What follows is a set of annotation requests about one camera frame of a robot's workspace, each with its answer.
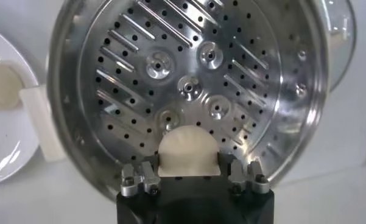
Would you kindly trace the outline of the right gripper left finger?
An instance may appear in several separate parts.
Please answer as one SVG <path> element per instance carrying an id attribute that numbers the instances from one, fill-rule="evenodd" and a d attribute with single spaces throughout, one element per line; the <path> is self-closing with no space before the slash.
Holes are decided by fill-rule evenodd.
<path id="1" fill-rule="evenodd" d="M 158 155 L 147 156 L 142 161 L 125 164 L 121 170 L 121 195 L 134 197 L 140 192 L 149 195 L 158 194 L 161 183 L 158 167 Z"/>

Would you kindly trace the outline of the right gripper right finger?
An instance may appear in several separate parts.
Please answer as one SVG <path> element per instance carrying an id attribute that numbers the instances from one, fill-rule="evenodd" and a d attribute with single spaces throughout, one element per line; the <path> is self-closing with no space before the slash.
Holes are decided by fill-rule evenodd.
<path id="1" fill-rule="evenodd" d="M 255 194 L 268 194 L 270 183 L 263 174 L 259 161 L 252 161 L 246 166 L 238 159 L 227 164 L 228 193 L 242 195 L 247 191 Z"/>

